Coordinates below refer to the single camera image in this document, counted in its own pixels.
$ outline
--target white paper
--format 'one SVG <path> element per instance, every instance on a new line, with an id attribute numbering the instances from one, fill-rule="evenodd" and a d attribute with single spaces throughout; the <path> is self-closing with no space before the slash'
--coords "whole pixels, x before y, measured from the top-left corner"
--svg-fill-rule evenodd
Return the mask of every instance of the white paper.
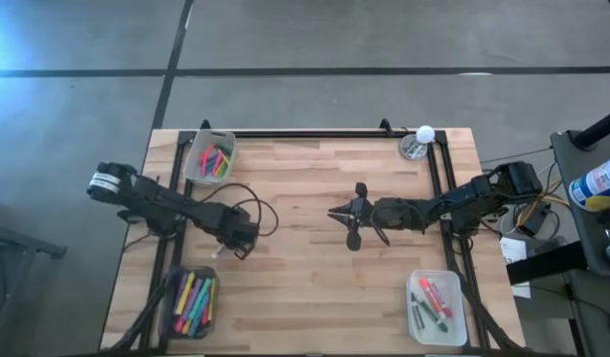
<path id="1" fill-rule="evenodd" d="M 503 237 L 501 238 L 501 251 L 505 264 L 527 259 L 527 246 L 524 241 Z M 520 283 L 512 286 L 512 294 L 515 297 L 532 298 L 530 282 Z"/>

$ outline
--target concrete floor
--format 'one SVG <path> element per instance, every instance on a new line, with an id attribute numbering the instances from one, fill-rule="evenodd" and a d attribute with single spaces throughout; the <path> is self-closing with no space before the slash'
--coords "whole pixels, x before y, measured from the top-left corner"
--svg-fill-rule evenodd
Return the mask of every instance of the concrete floor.
<path id="1" fill-rule="evenodd" d="M 165 69 L 184 0 L 0 0 L 0 69 Z M 195 0 L 179 68 L 610 65 L 606 0 Z M 0 222 L 65 244 L 41 258 L 10 355 L 96 349 L 126 225 L 84 193 L 142 166 L 164 79 L 0 78 Z M 610 73 L 177 78 L 164 128 L 472 127 L 481 160 L 610 112 Z M 526 158 L 541 169 L 551 153 Z M 575 239 L 568 216 L 560 233 Z M 522 315 L 528 344 L 542 341 Z"/>

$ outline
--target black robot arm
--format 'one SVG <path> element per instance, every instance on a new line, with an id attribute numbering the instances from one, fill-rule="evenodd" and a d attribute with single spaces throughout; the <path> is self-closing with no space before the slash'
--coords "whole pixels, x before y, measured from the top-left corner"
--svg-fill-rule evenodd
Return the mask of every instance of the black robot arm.
<path id="1" fill-rule="evenodd" d="M 373 227 L 385 244 L 390 245 L 382 229 L 411 229 L 425 231 L 444 215 L 456 235 L 474 234 L 484 216 L 503 215 L 505 205 L 532 202 L 543 187 L 534 168 L 524 162 L 505 164 L 487 175 L 433 199 L 384 197 L 371 204 L 366 184 L 355 186 L 357 198 L 343 206 L 329 209 L 328 216 L 346 225 L 349 233 L 346 245 L 359 250 L 360 226 Z"/>
<path id="2" fill-rule="evenodd" d="M 117 215 L 127 221 L 143 217 L 148 228 L 162 237 L 176 234 L 185 217 L 239 259 L 245 259 L 256 246 L 258 224 L 250 222 L 249 213 L 240 206 L 193 200 L 139 176 L 128 165 L 100 163 L 86 193 L 100 202 L 126 207 Z"/>

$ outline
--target wire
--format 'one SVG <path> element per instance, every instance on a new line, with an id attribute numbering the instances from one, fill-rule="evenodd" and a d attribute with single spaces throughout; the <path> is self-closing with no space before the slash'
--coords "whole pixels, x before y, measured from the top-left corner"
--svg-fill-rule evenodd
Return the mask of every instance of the wire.
<path id="1" fill-rule="evenodd" d="M 257 199 L 256 199 L 256 198 L 249 198 L 249 199 L 245 199 L 245 200 L 242 200 L 242 201 L 240 201 L 240 202 L 238 202 L 238 203 L 234 204 L 234 206 L 233 206 L 233 207 L 234 207 L 234 208 L 236 208 L 236 207 L 238 207 L 239 205 L 241 205 L 241 204 L 243 204 L 243 203 L 247 203 L 247 202 L 255 202 L 255 201 L 257 201 Z M 267 207 L 268 207 L 268 208 L 269 208 L 269 209 L 272 211 L 272 213 L 274 213 L 274 217 L 276 217 L 276 226 L 274 226 L 274 229 L 272 229 L 272 230 L 271 230 L 269 233 L 258 233 L 258 235 L 259 235 L 259 236 L 261 236 L 261 237 L 267 237 L 267 236 L 270 236 L 270 235 L 274 234 L 274 233 L 275 233 L 275 232 L 278 230 L 278 227 L 279 227 L 279 225 L 280 225 L 280 221 L 279 221 L 279 219 L 278 219 L 278 213 L 276 213 L 276 210 L 274 209 L 274 207 L 272 207 L 272 205 L 271 205 L 271 204 L 267 203 L 266 201 L 264 201 L 264 200 L 262 200 L 262 199 L 258 199 L 258 201 L 259 201 L 260 203 L 265 204 L 265 205 L 266 205 L 266 206 L 267 206 Z"/>
<path id="2" fill-rule="evenodd" d="M 237 186 L 237 187 L 245 188 L 245 189 L 247 189 L 248 192 L 250 192 L 252 194 L 252 196 L 254 196 L 253 200 L 256 203 L 258 203 L 258 223 L 256 223 L 256 226 L 260 229 L 260 227 L 261 227 L 261 220 L 263 219 L 263 209 L 261 208 L 261 199 L 258 198 L 258 195 L 256 195 L 256 192 L 254 192 L 254 190 L 252 188 L 246 186 L 243 183 L 232 182 L 232 183 L 224 184 L 223 186 L 217 188 L 213 193 L 211 193 L 208 196 L 202 198 L 201 200 L 198 200 L 196 203 L 193 203 L 191 206 L 205 203 L 207 200 L 213 198 L 217 193 L 221 192 L 222 190 L 224 190 L 224 189 L 226 189 L 228 187 L 232 187 L 232 186 Z"/>
<path id="3" fill-rule="evenodd" d="M 595 308 L 595 309 L 600 310 L 600 312 L 602 312 L 602 313 L 604 313 L 605 315 L 607 315 L 607 316 L 609 316 L 609 317 L 610 317 L 610 312 L 609 312 L 609 311 L 607 311 L 607 310 L 605 310 L 605 309 L 604 309 L 604 307 L 598 306 L 597 304 L 595 304 L 595 303 L 593 303 L 593 302 L 589 302 L 589 301 L 587 301 L 587 300 L 583 300 L 583 299 L 580 299 L 580 298 L 575 298 L 575 297 L 569 297 L 569 296 L 568 296 L 568 295 L 566 295 L 566 294 L 559 293 L 559 292 L 556 292 L 556 291 L 553 291 L 553 290 L 550 290 L 550 289 L 545 289 L 545 288 L 541 288 L 541 287 L 535 287 L 535 286 L 512 286 L 512 288 L 531 288 L 531 289 L 538 289 L 538 290 L 540 290 L 540 291 L 544 291 L 544 292 L 548 292 L 548 293 L 556 294 L 556 295 L 558 295 L 558 296 L 560 296 L 560 297 L 567 298 L 568 300 L 573 300 L 573 301 L 576 301 L 576 302 L 581 302 L 581 303 L 584 303 L 584 304 L 586 304 L 586 305 L 589 305 L 589 306 L 591 306 L 591 307 L 593 307 L 593 308 Z"/>
<path id="4" fill-rule="evenodd" d="M 551 236 L 546 238 L 546 240 L 549 240 L 549 239 L 555 237 L 555 235 L 558 234 L 558 230 L 560 230 L 560 216 L 558 216 L 558 214 L 552 210 L 549 213 L 553 214 L 555 216 L 555 228 L 553 229 Z"/>
<path id="5" fill-rule="evenodd" d="M 491 159 L 491 160 L 484 160 L 481 162 L 481 164 L 487 164 L 487 163 L 493 163 L 496 161 L 501 161 L 501 160 L 506 160 L 506 159 L 513 159 L 513 158 L 519 158 L 521 156 L 525 156 L 525 155 L 531 155 L 531 154 L 536 154 L 536 153 L 541 153 L 541 152 L 545 152 L 547 150 L 551 150 L 551 147 L 546 148 L 546 149 L 539 149 L 539 150 L 534 150 L 534 151 L 530 151 L 530 152 L 526 152 L 523 154 L 516 154 L 516 155 L 510 155 L 507 157 L 503 157 L 503 158 L 497 158 L 497 159 Z"/>
<path id="6" fill-rule="evenodd" d="M 545 194 L 552 193 L 549 192 L 549 180 L 551 179 L 551 172 L 553 172 L 553 167 L 555 167 L 555 164 L 557 164 L 557 162 L 553 162 L 553 164 L 551 164 L 551 167 L 549 168 L 549 171 L 547 172 L 547 186 L 545 188 Z"/>
<path id="7" fill-rule="evenodd" d="M 468 248 L 469 251 L 472 251 L 472 248 L 474 248 L 474 239 L 472 239 L 471 236 L 466 235 L 465 238 L 467 239 L 467 241 L 470 243 L 470 247 Z M 456 239 L 457 241 L 459 241 L 459 245 L 461 244 L 461 238 L 457 237 Z M 454 252 L 454 254 L 458 254 L 458 255 L 462 255 L 463 253 L 461 252 L 457 252 L 456 249 L 454 249 L 454 246 L 452 246 L 452 252 Z"/>
<path id="8" fill-rule="evenodd" d="M 3 305 L 5 304 L 5 301 L 7 300 L 7 283 L 5 281 L 5 266 L 4 266 L 1 258 L 0 258 L 0 280 L 2 282 L 2 291 L 3 291 L 3 297 L 0 300 L 0 311 L 1 311 L 3 309 Z"/>
<path id="9" fill-rule="evenodd" d="M 551 167 L 552 167 L 554 164 L 555 164 L 555 162 L 551 162 L 551 163 L 549 163 L 549 165 L 545 166 L 545 167 L 544 167 L 544 168 L 542 168 L 540 171 L 538 171 L 538 172 L 536 173 L 536 176 L 539 176 L 540 174 L 544 173 L 544 172 L 545 172 L 545 170 L 547 170 L 547 169 L 551 168 Z"/>
<path id="10" fill-rule="evenodd" d="M 148 231 L 148 233 L 147 233 L 146 235 L 144 235 L 144 236 L 142 236 L 142 237 L 139 237 L 139 238 L 135 239 L 134 241 L 132 241 L 132 242 L 130 242 L 130 243 L 128 243 L 128 244 L 126 244 L 126 245 L 124 246 L 124 250 L 123 250 L 123 252 L 126 252 L 126 250 L 128 249 L 128 247 L 130 247 L 130 246 L 132 246 L 132 245 L 134 245 L 134 244 L 137 244 L 137 243 L 139 243 L 139 242 L 143 241 L 144 239 L 146 239 L 146 238 L 148 238 L 148 237 L 150 237 L 150 236 L 154 236 L 154 235 L 155 235 L 155 233 L 154 233 L 154 232 L 152 232 L 152 231 Z"/>

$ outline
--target white ball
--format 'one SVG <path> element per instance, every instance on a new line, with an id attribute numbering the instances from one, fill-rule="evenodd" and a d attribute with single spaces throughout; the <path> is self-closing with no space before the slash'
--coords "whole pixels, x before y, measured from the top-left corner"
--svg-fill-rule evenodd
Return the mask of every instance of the white ball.
<path id="1" fill-rule="evenodd" d="M 417 130 L 417 141 L 422 144 L 434 141 L 434 129 L 429 125 L 422 125 Z"/>

